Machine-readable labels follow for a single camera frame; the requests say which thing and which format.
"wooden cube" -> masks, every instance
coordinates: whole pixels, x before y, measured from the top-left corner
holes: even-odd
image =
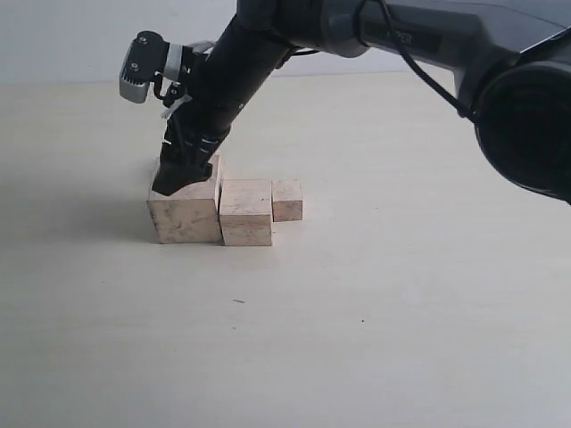
[[[224,180],[219,217],[226,246],[271,246],[271,181]]]
[[[272,183],[274,221],[303,219],[302,184],[299,180],[278,180]]]
[[[149,190],[147,206],[160,243],[222,242],[218,217],[222,159],[216,154],[211,163],[208,181],[188,185],[168,197]]]

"small wooden cube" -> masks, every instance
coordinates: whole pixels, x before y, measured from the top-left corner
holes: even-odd
[[[274,221],[303,219],[302,184],[299,180],[278,180],[272,183]]]
[[[214,155],[211,163],[208,181],[188,185],[168,197],[149,189],[147,206],[160,243],[222,242],[218,217],[222,159]]]
[[[271,181],[224,180],[219,216],[226,246],[271,246]]]

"white table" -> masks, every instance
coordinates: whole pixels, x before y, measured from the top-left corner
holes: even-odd
[[[571,209],[411,74],[262,88],[227,177],[306,219],[261,249],[155,243],[158,102],[0,95],[3,428],[570,426]]]

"black robot link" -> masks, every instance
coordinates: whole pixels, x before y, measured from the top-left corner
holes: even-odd
[[[168,107],[153,190],[211,175],[211,156],[264,81],[292,57],[400,54],[460,117],[486,159],[526,190],[571,202],[571,2],[561,0],[238,0],[215,44],[141,32],[120,93]],[[456,94],[416,62],[453,72]],[[162,81],[170,86],[163,93]]]

